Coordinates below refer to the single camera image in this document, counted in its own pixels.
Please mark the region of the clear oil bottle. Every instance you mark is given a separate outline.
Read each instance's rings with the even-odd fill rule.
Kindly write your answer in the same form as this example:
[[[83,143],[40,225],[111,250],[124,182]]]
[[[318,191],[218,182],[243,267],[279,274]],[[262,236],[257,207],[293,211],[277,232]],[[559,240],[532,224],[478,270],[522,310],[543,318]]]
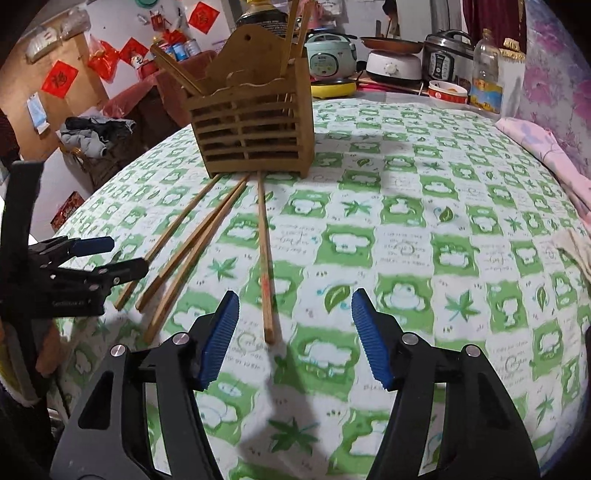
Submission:
[[[503,87],[500,82],[500,51],[490,29],[485,28],[474,47],[470,103],[478,109],[500,114]]]

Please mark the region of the pink folded cloth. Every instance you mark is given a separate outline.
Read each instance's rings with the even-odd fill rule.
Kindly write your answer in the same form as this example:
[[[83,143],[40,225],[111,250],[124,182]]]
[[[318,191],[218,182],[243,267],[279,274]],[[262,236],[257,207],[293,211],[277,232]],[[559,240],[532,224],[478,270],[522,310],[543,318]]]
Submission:
[[[590,223],[590,180],[583,176],[550,130],[513,117],[499,119],[495,126],[547,167],[571,199],[579,217]]]

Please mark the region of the red white bowl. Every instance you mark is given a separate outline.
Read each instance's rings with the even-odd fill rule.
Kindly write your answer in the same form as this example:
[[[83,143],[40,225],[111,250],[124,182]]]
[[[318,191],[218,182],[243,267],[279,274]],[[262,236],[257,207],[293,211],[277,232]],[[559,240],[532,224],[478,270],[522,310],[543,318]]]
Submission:
[[[439,101],[454,104],[467,104],[468,91],[455,83],[431,80],[428,87],[428,95]]]

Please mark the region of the white induction cooker with pan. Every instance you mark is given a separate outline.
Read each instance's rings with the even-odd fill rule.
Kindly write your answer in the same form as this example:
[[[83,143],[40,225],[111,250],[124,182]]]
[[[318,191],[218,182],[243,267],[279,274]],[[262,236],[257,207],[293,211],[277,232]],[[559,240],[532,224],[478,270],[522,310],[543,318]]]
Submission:
[[[370,78],[390,83],[422,80],[422,42],[382,37],[362,37],[361,41],[370,50],[366,64]]]

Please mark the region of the red box on floor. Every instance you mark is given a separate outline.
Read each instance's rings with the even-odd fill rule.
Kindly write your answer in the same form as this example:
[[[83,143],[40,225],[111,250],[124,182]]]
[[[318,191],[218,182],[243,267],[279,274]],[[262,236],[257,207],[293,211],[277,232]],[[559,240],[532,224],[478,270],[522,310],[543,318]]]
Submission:
[[[53,231],[57,232],[83,203],[83,197],[77,191],[73,191],[50,221]]]

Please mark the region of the green white patterned tablecloth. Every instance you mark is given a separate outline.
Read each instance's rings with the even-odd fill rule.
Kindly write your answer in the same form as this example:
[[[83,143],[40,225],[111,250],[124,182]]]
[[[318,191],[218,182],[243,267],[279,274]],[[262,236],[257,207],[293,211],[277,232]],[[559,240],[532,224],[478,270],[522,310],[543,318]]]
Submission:
[[[585,233],[551,173],[470,112],[361,99],[314,107],[305,178],[266,177],[276,342],[263,338],[257,184],[249,179],[171,308],[161,337],[226,291],[238,327],[197,404],[228,479],[359,479],[394,395],[377,383],[351,316],[374,305],[434,346],[478,345],[548,471],[587,397],[590,287],[552,242]]]

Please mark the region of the beige crumpled cloth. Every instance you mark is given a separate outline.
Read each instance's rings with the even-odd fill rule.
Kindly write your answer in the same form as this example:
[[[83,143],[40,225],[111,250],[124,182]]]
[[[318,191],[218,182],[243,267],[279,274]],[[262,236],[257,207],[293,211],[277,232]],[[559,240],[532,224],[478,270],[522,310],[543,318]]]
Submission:
[[[553,244],[564,251],[578,265],[588,282],[591,281],[591,243],[589,236],[582,236],[573,228],[557,231],[552,235]]]

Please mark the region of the yellow dish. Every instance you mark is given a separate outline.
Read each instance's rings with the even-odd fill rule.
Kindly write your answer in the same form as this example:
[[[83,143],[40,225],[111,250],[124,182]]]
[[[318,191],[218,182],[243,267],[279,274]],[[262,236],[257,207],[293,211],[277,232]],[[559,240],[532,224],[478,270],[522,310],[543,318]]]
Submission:
[[[327,100],[351,97],[356,93],[356,81],[352,79],[335,79],[311,82],[311,96],[315,99]]]

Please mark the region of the red diamond paper decoration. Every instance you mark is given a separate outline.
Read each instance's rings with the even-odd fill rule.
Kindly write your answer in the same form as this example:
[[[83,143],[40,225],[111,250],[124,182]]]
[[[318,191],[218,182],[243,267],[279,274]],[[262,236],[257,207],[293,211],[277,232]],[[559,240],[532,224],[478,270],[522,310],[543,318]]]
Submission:
[[[77,75],[78,70],[75,67],[57,60],[45,77],[41,90],[59,99],[64,99]]]

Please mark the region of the mint green rice cooker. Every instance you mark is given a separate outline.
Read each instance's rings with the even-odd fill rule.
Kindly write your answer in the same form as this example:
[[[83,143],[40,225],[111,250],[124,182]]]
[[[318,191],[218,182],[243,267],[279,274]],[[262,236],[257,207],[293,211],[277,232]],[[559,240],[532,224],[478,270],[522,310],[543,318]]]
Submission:
[[[332,81],[356,73],[356,45],[349,37],[332,32],[312,34],[304,44],[308,69],[317,81]]]

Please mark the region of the black silver pressure cooker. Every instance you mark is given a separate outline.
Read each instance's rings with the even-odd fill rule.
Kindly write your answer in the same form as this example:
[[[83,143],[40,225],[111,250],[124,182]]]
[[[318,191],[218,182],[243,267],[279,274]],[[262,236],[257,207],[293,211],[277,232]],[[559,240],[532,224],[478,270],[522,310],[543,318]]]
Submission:
[[[441,80],[471,88],[474,45],[461,30],[432,33],[425,38],[422,49],[422,78]]]

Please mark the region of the floral plastic curtain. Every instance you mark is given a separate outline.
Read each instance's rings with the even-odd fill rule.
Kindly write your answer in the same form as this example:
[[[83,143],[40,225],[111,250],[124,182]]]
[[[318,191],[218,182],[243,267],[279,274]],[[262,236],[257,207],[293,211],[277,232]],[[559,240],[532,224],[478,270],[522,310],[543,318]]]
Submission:
[[[527,1],[527,55],[517,117],[550,130],[590,176],[590,65],[544,1]]]

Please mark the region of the wooden utensil holder box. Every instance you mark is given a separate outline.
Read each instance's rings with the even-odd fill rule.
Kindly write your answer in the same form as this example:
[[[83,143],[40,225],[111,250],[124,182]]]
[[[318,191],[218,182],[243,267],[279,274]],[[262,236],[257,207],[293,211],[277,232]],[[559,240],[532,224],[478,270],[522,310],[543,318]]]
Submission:
[[[209,176],[308,175],[315,132],[303,48],[259,25],[239,27],[200,83],[211,92],[188,97],[184,108]]]

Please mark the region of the pile of grey clothes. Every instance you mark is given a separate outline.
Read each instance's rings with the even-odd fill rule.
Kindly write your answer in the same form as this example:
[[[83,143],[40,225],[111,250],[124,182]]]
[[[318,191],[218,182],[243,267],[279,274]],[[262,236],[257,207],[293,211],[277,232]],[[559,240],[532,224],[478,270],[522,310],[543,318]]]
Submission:
[[[58,130],[63,145],[78,148],[90,158],[103,158],[136,129],[133,120],[98,116],[67,117]]]

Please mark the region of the dark soy sauce bottle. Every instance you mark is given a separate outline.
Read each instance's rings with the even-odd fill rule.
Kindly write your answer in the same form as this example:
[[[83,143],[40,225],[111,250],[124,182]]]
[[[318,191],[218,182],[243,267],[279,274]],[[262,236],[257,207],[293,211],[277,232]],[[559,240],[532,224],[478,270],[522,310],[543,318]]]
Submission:
[[[249,8],[236,20],[236,26],[259,25],[277,36],[286,36],[286,12],[277,9],[269,0],[249,0],[246,4]]]

